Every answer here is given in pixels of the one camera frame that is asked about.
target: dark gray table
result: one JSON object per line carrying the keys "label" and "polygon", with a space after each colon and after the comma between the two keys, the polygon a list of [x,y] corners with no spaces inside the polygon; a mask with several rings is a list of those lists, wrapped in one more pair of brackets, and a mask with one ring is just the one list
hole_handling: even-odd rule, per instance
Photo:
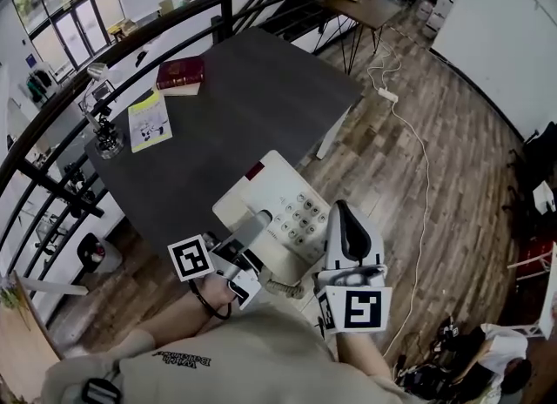
{"label": "dark gray table", "polygon": [[277,150],[296,165],[362,87],[311,54],[250,28],[204,54],[194,97],[166,98],[173,137],[132,154],[127,110],[114,122],[128,139],[115,158],[86,152],[100,178],[159,255],[167,246],[225,227],[212,206],[261,157]]}

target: railing post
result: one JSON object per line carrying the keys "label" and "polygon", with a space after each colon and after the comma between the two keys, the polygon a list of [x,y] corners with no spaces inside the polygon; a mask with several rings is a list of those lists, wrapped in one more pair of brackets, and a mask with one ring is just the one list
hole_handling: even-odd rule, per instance
{"label": "railing post", "polygon": [[224,0],[220,4],[220,15],[222,17],[223,39],[234,35],[234,21],[232,20],[232,0]]}
{"label": "railing post", "polygon": [[26,159],[19,163],[18,169],[23,175],[26,175],[27,177],[37,181],[38,184],[44,187],[46,190],[51,191],[61,199],[65,199],[71,205],[79,207],[79,209],[81,209],[82,211],[86,211],[91,215],[99,218],[104,215],[104,211],[102,209],[99,209],[91,203],[84,201],[74,193],[67,191],[54,179],[52,179],[48,175],[41,173],[41,171],[39,171],[32,163],[30,163]]}

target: book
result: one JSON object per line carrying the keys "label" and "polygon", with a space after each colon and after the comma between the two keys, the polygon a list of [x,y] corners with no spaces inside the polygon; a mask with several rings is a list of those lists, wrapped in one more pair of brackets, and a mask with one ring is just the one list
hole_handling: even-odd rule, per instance
{"label": "book", "polygon": [[199,84],[205,78],[205,65],[201,56],[186,57],[164,62],[158,68],[156,86],[164,90],[182,85]]}
{"label": "book", "polygon": [[159,91],[153,91],[147,99],[130,105],[128,118],[132,153],[172,138],[164,96]]}
{"label": "book", "polygon": [[201,83],[165,88],[159,91],[164,96],[195,96],[199,92],[199,87],[201,87]]}

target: black baseboard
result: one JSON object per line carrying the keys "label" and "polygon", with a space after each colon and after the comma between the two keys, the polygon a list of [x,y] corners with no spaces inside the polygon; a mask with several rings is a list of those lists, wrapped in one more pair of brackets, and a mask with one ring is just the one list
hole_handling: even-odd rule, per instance
{"label": "black baseboard", "polygon": [[520,139],[520,141],[524,142],[524,137],[520,134],[520,132],[516,129],[516,127],[514,126],[514,124],[509,120],[509,118],[507,118],[507,116],[505,116],[505,113],[503,113],[503,111],[501,111],[501,109],[497,106],[497,104],[478,86],[476,85],[473,80],[471,78],[469,78],[466,74],[464,74],[461,70],[459,70],[456,66],[454,66],[453,64],[451,64],[451,62],[449,62],[449,60],[446,57],[443,57],[440,53],[438,53],[436,50],[434,50],[433,48],[430,48],[429,51],[436,57],[438,57],[439,59],[441,59],[445,64],[447,64],[449,67],[451,67],[451,69],[458,74],[460,77],[462,77],[464,80],[466,80],[468,82],[468,84],[474,88],[478,94],[480,96],[482,96],[486,102],[488,104],[491,105],[491,107],[497,111],[499,113],[499,116],[501,116],[503,118],[503,120],[507,123],[507,125],[511,128],[511,130],[513,131],[513,133],[517,136],[518,139]]}

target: glass door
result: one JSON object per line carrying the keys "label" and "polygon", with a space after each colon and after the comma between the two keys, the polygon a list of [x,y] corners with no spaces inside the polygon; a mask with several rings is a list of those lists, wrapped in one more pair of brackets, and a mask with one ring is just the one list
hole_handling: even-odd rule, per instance
{"label": "glass door", "polygon": [[81,66],[83,62],[91,57],[91,54],[77,28],[73,10],[56,22],[56,28],[65,43],[65,48],[71,60],[74,61],[74,65],[76,67]]}
{"label": "glass door", "polygon": [[108,42],[103,34],[91,0],[87,0],[76,7],[77,20],[81,24],[87,42],[93,54],[102,50]]}

